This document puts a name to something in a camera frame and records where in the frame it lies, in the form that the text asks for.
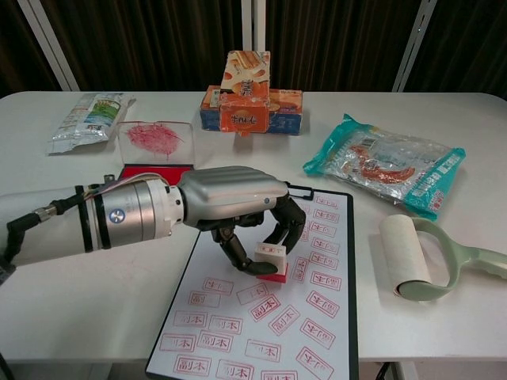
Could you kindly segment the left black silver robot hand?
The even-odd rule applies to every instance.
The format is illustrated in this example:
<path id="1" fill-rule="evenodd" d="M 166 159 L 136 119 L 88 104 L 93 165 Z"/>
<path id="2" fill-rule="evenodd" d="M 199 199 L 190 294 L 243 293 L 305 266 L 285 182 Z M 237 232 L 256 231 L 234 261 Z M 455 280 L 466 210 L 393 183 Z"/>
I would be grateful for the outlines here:
<path id="1" fill-rule="evenodd" d="M 184 173 L 177 187 L 184 204 L 183 223 L 212 233 L 231 264 L 250 276 L 270 276 L 279 267 L 251 260 L 234 232 L 236 226 L 255 227 L 270 211 L 276 225 L 265 243 L 282 245 L 290 253 L 300 239 L 306 213 L 291 198 L 288 184 L 247 166 L 198 169 Z"/>

